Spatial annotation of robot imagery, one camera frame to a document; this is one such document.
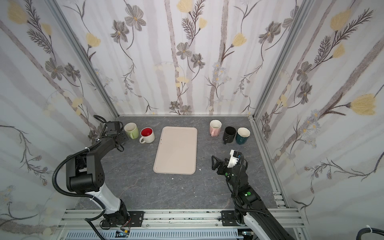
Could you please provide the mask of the light green mug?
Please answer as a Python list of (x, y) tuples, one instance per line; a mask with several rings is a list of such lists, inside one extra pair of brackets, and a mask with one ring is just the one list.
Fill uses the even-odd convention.
[(139, 137), (139, 130), (135, 123), (128, 123), (124, 126), (124, 131), (126, 135), (131, 138), (132, 140), (135, 140)]

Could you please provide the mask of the cream white mug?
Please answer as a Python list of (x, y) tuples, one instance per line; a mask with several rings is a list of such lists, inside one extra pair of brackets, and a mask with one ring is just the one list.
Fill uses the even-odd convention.
[(155, 140), (155, 134), (152, 128), (144, 128), (141, 130), (140, 134), (141, 134), (141, 137), (139, 142), (141, 144), (144, 144), (144, 143), (149, 144)]

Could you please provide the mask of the black mug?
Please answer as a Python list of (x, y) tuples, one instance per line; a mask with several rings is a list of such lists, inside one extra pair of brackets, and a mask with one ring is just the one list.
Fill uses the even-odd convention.
[(235, 139), (237, 130), (234, 127), (226, 127), (223, 135), (224, 145), (232, 143)]

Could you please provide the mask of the dark teal mug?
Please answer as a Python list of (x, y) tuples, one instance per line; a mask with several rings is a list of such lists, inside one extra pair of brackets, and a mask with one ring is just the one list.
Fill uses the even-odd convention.
[(244, 145), (247, 142), (250, 135), (251, 135), (251, 132), (249, 129), (244, 127), (238, 128), (235, 141), (238, 145)]

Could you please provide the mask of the pink mug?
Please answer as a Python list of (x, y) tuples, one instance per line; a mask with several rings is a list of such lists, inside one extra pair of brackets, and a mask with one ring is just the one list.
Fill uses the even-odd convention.
[(219, 120), (212, 120), (210, 122), (210, 135), (211, 137), (218, 137), (221, 132), (222, 122)]

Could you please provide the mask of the beige plastic tray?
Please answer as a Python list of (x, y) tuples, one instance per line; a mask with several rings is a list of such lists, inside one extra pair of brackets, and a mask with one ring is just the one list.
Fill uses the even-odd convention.
[(153, 170), (157, 174), (192, 175), (196, 171), (198, 130), (164, 127)]

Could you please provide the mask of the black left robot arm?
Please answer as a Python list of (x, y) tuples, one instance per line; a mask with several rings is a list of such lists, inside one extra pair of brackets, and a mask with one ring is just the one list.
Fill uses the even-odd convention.
[(128, 211), (125, 203), (116, 197), (105, 183), (102, 158), (110, 151), (122, 152), (123, 144), (129, 139), (120, 121), (107, 121), (99, 115), (94, 118), (103, 124), (95, 143), (82, 151), (69, 155), (52, 175), (54, 189), (67, 197), (87, 198), (97, 204), (102, 212), (97, 217), (86, 219), (94, 229), (93, 221), (103, 217), (100, 227), (141, 227), (143, 211)]

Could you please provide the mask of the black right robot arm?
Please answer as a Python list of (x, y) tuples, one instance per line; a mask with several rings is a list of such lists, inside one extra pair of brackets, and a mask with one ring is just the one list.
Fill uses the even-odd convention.
[(212, 170), (226, 179), (235, 206), (235, 219), (254, 232), (257, 240), (293, 240), (278, 220), (271, 214), (248, 181), (248, 162), (239, 154), (238, 162), (230, 167), (229, 159), (211, 157)]

